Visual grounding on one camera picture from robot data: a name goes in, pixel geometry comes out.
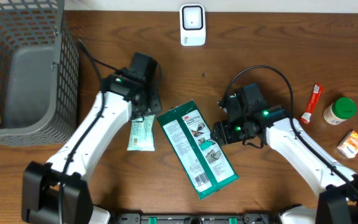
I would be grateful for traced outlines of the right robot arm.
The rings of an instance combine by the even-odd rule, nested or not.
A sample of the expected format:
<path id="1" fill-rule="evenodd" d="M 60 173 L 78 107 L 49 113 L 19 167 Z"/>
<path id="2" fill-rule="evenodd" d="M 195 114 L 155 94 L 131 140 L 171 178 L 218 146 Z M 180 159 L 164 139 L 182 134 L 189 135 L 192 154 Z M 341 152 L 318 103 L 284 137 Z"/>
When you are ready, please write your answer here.
<path id="1" fill-rule="evenodd" d="M 358 223 L 358 174 L 329 155 L 286 108 L 270 107 L 258 84 L 225 93 L 219 106 L 228 118 L 214 123 L 212 139 L 220 146 L 241 142 L 269 146 L 302 176 L 318 198 L 315 209 L 294 205 L 278 212 L 276 223 Z"/>

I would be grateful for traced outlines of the orange small box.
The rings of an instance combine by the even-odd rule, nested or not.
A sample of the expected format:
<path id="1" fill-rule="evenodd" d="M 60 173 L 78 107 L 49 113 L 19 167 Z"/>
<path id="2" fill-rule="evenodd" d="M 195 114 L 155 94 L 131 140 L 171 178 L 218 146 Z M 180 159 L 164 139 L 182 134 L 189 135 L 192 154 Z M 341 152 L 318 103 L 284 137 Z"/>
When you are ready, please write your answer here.
<path id="1" fill-rule="evenodd" d="M 347 158 L 355 158 L 358 153 L 358 133 L 355 131 L 350 131 L 339 143 L 337 149 L 341 151 Z"/>

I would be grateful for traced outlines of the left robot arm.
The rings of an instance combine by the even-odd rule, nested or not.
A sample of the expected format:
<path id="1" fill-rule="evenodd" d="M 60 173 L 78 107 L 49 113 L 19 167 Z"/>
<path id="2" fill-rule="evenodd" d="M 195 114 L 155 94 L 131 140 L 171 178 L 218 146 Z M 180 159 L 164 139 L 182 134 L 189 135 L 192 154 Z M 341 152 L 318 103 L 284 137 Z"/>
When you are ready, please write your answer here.
<path id="1" fill-rule="evenodd" d="M 24 170 L 21 218 L 26 223 L 109 223 L 92 202 L 88 183 L 116 133 L 128 122 L 161 111 L 158 62 L 135 53 L 129 68 L 101 79 L 93 107 L 65 145 L 44 164 Z"/>

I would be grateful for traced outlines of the green lid jar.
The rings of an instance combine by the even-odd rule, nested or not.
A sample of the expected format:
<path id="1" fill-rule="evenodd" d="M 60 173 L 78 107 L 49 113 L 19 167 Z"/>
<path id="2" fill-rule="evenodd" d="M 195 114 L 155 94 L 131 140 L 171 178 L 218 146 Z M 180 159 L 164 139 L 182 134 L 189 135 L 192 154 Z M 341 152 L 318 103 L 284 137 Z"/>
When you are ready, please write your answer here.
<path id="1" fill-rule="evenodd" d="M 324 120 L 331 125 L 339 125 L 355 116 L 357 106 L 348 97 L 341 97 L 327 106 L 323 111 Z"/>

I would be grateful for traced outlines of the light teal wipes packet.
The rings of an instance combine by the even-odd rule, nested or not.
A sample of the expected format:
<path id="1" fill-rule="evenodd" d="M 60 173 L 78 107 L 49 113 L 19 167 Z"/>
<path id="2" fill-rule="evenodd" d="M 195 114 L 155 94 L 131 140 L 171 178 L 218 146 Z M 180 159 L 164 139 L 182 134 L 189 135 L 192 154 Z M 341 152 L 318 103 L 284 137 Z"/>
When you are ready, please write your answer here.
<path id="1" fill-rule="evenodd" d="M 155 115 L 148 115 L 132 120 L 129 136 L 128 151 L 154 151 Z"/>

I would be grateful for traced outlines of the orange red stick sachet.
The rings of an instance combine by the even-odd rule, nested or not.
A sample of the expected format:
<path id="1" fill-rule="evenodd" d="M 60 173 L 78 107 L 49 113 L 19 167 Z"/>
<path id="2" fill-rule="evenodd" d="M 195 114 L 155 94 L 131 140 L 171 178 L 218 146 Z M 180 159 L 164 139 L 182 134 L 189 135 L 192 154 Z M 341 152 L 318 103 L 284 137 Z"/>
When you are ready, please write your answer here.
<path id="1" fill-rule="evenodd" d="M 309 102 L 306 106 L 305 112 L 301 116 L 301 121 L 305 124 L 309 124 L 311 121 L 311 116 L 316 108 L 316 105 L 322 94 L 323 87 L 317 83 L 314 84 L 313 91 Z"/>

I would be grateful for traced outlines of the green white package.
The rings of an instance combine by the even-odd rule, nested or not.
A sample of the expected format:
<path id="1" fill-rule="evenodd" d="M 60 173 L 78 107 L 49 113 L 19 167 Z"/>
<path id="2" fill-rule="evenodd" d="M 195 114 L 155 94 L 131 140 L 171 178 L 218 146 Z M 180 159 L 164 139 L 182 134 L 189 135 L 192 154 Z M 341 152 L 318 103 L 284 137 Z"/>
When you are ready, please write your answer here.
<path id="1" fill-rule="evenodd" d="M 217 141 L 212 139 L 208 124 L 193 100 L 169 110 L 157 121 L 200 200 L 239 178 Z"/>

